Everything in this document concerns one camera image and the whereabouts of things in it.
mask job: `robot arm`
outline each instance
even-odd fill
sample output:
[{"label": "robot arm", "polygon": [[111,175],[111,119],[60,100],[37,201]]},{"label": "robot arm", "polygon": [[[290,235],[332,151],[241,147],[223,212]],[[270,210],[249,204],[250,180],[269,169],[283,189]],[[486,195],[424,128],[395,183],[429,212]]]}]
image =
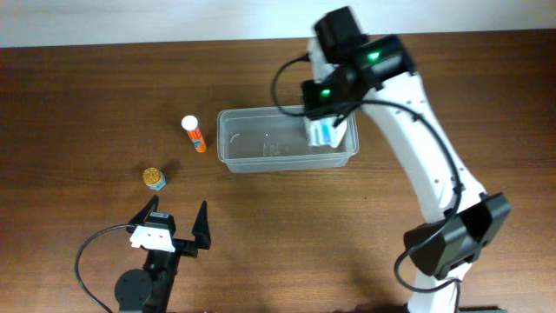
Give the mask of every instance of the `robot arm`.
[{"label": "robot arm", "polygon": [[[337,121],[349,113],[342,103],[360,102],[363,112],[374,120],[392,146],[419,199],[426,224],[406,233],[407,249],[434,236],[434,231],[447,223],[442,234],[410,256],[419,269],[414,286],[430,290],[454,278],[462,280],[479,257],[480,249],[492,241],[509,213],[509,204],[501,194],[487,196],[460,160],[429,106],[411,57],[397,37],[369,42],[359,32],[349,8],[328,13],[314,29],[317,38],[308,44],[314,80],[302,85],[306,129],[312,130],[307,133],[309,144],[323,142],[318,138],[320,133],[314,131],[321,128],[323,120],[336,120],[339,131],[327,133],[342,137],[344,132],[340,130],[345,128],[341,127],[345,122]],[[373,101],[397,103],[398,107],[363,104]],[[408,111],[428,121],[433,130]],[[438,135],[447,153],[431,136],[432,132]],[[462,187],[459,203],[459,186],[449,157]],[[454,206],[458,207],[457,216],[448,221],[447,212]],[[411,313],[454,312],[457,288],[452,283],[436,292],[414,292],[407,309]]]},{"label": "robot arm", "polygon": [[173,238],[174,218],[157,212],[158,196],[128,223],[131,246],[147,251],[142,269],[128,270],[116,283],[114,294],[122,313],[166,312],[175,275],[182,256],[197,257],[198,250],[211,245],[207,203],[203,202],[191,233],[195,241]]}]

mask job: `small jar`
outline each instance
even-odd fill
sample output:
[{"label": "small jar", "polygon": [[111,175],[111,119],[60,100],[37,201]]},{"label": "small jar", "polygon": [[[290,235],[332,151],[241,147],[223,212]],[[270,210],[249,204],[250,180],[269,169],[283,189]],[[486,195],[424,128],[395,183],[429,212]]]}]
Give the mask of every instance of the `small jar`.
[{"label": "small jar", "polygon": [[155,168],[146,169],[142,173],[142,180],[152,190],[160,190],[166,185],[163,173]]}]

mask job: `white wall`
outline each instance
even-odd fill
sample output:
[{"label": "white wall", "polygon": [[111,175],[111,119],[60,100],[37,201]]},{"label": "white wall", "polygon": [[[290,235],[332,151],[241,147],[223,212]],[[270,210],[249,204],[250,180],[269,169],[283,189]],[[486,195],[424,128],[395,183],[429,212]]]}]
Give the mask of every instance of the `white wall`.
[{"label": "white wall", "polygon": [[556,28],[556,0],[1,0],[0,46],[309,37],[343,5],[371,34]]}]

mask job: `black wire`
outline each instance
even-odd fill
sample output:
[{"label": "black wire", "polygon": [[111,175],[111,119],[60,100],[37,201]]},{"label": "black wire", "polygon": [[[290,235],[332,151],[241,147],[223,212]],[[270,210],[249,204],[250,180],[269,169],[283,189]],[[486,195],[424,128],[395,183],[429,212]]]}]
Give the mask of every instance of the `black wire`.
[{"label": "black wire", "polygon": [[278,110],[280,110],[280,112],[282,114],[285,114],[287,116],[291,116],[291,117],[304,117],[306,116],[305,112],[302,113],[293,113],[293,112],[288,112],[286,110],[284,110],[284,108],[281,106],[280,102],[278,101],[278,96],[276,95],[276,85],[278,84],[278,78],[280,77],[280,74],[291,64],[294,63],[298,63],[298,62],[308,62],[309,61],[309,54],[305,54],[304,56],[301,57],[297,57],[291,61],[286,62],[285,64],[283,64],[280,69],[278,69],[278,71],[275,74],[275,77],[272,79],[272,85],[270,87],[270,94],[272,97],[272,100],[275,102],[275,106],[278,108]]},{"label": "black wire", "polygon": [[455,308],[453,308],[453,313],[459,313],[460,312],[460,299],[461,299],[461,280],[458,279],[457,282],[455,282]]},{"label": "black wire", "polygon": [[107,229],[104,229],[104,230],[101,230],[101,231],[97,232],[95,235],[89,237],[89,239],[87,239],[83,243],[81,248],[79,248],[79,251],[77,252],[77,256],[76,256],[76,265],[74,267],[74,271],[76,272],[76,278],[77,278],[77,282],[79,283],[79,286],[83,289],[83,291],[85,291],[87,296],[89,296],[91,299],[93,299],[93,301],[96,302],[96,304],[100,305],[105,311],[107,311],[109,313],[112,313],[112,310],[108,306],[106,306],[106,304],[104,304],[102,301],[98,300],[95,296],[93,296],[93,294],[90,293],[90,291],[87,289],[87,287],[85,287],[85,284],[83,283],[83,280],[81,279],[81,275],[79,275],[79,259],[81,258],[81,254],[83,253],[83,250],[85,250],[87,245],[89,245],[89,243],[91,243],[93,240],[97,239],[100,235],[106,234],[107,232],[111,232],[112,230],[120,230],[120,229],[125,229],[125,228],[128,228],[128,227],[135,228],[135,225],[127,225],[127,224],[116,225],[116,226],[108,227]]},{"label": "black wire", "polygon": [[461,178],[460,178],[460,173],[458,171],[458,168],[457,168],[457,166],[455,164],[455,161],[453,160],[452,155],[450,154],[446,144],[444,143],[442,138],[440,138],[440,135],[434,129],[433,125],[431,125],[420,113],[409,109],[405,105],[401,105],[401,104],[398,104],[398,103],[392,103],[392,102],[389,102],[389,101],[383,101],[383,100],[360,100],[360,101],[354,101],[354,102],[347,102],[347,103],[343,103],[343,104],[347,105],[347,108],[344,110],[344,112],[341,113],[341,117],[343,117],[343,118],[348,116],[350,112],[354,111],[355,109],[360,107],[362,104],[384,105],[384,106],[394,107],[398,110],[406,111],[412,116],[412,119],[414,121],[419,121],[425,126],[425,128],[433,136],[436,143],[439,145],[440,150],[442,151],[442,154],[444,155],[444,157],[447,160],[448,167],[450,168],[450,171],[452,171],[453,179],[455,181],[455,186],[453,188],[453,191],[455,193],[455,200],[454,200],[454,203],[453,203],[453,208],[450,211],[449,215],[446,217],[446,219],[443,222],[441,222],[441,226],[439,227],[439,229],[436,230],[429,238],[424,240],[422,243],[419,243],[419,244],[411,247],[409,250],[405,250],[403,253],[401,253],[400,256],[398,256],[398,258],[396,259],[396,262],[394,263],[394,275],[396,276],[396,279],[398,280],[398,282],[402,286],[404,286],[408,290],[411,290],[413,292],[419,292],[419,293],[433,293],[433,292],[436,292],[438,290],[442,290],[442,289],[446,288],[451,283],[460,282],[459,279],[454,278],[454,279],[451,279],[451,280],[448,280],[448,281],[444,282],[443,284],[441,284],[437,287],[434,287],[434,288],[431,288],[431,289],[422,289],[422,288],[417,288],[417,287],[414,287],[413,285],[410,285],[405,280],[403,280],[403,278],[401,278],[401,275],[400,275],[400,265],[401,265],[401,263],[408,256],[411,256],[415,251],[421,249],[423,246],[430,243],[436,236],[438,236],[446,228],[447,224],[449,222],[451,222],[458,214],[458,208],[460,207],[461,198],[462,198],[462,194],[461,194],[462,193],[462,183],[461,183]]}]

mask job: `green led light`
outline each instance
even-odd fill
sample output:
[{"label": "green led light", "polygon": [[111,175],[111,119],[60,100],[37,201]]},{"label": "green led light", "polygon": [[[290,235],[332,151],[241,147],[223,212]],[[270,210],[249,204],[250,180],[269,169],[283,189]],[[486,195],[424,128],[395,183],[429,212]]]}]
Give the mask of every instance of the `green led light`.
[{"label": "green led light", "polygon": [[329,97],[330,96],[330,90],[322,90],[321,91],[321,97]]},{"label": "green led light", "polygon": [[367,55],[367,58],[368,58],[370,61],[375,62],[375,61],[378,61],[378,59],[379,59],[380,56],[381,56],[381,53],[380,53],[379,51],[376,51],[376,52],[371,52],[371,53],[369,53],[369,54]]}]

